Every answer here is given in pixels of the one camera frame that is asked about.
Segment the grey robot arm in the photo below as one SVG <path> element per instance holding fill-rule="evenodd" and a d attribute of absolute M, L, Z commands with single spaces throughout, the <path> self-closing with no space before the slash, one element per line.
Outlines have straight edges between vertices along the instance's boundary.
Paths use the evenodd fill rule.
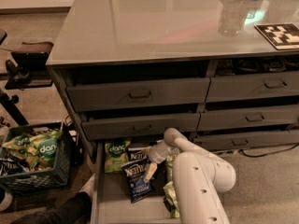
<path fill-rule="evenodd" d="M 149 149 L 149 160 L 160 164 L 174 150 L 173 183 L 181 224 L 230 224 L 219 192 L 233 188 L 235 168 L 221 157 L 197 146 L 175 128 Z"/>

